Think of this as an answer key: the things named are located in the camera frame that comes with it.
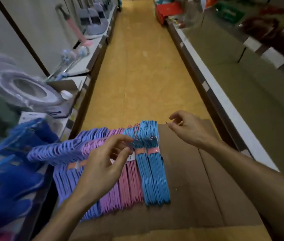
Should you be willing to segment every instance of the yellow floor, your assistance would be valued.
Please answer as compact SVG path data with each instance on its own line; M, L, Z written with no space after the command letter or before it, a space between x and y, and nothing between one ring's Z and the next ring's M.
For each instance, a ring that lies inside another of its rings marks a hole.
M210 119L167 29L154 17L152 1L123 2L83 130L165 123L178 109Z

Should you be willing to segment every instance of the cardboard sheet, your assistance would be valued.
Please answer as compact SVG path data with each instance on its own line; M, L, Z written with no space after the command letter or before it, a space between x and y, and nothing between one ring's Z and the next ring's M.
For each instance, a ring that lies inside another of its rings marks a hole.
M210 121L204 120L204 124L215 133ZM252 203L218 162L184 143L167 125L158 128L171 203L162 207L134 205L130 210L81 222L70 240L190 227L262 225Z

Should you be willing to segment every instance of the white object in box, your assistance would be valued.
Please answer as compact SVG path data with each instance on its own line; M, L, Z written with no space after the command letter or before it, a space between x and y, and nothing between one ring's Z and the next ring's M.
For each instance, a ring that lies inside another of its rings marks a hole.
M32 121L36 118L44 118L50 126L51 130L57 135L59 135L59 131L62 127L62 124L58 120L44 112L23 111L20 116L19 124Z

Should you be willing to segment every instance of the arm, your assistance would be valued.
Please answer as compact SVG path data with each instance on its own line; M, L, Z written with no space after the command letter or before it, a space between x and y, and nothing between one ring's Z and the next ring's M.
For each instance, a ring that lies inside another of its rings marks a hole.
M120 178L123 166L132 154L123 142L132 142L126 135L114 135L103 146L90 152L88 162L72 195L64 201L56 216L33 241L67 241L80 219ZM110 158L116 159L111 164Z
M206 132L201 120L177 111L169 127L183 141L205 150L231 175L256 209L284 238L284 175L232 149Z

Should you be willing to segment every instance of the bundle of hangers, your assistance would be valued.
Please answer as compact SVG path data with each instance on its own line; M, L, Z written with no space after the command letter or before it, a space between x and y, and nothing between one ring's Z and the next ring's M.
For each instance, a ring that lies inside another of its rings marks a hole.
M55 166L53 178L61 204L74 191L91 150L104 144L114 134L126 134L134 140L135 154L125 164L121 177L112 190L84 215L91 219L109 211L124 209L134 203L146 205L170 202L163 160L160 155L156 121L142 121L126 129L107 128L82 131L75 139L37 146L28 154L31 162L42 161Z

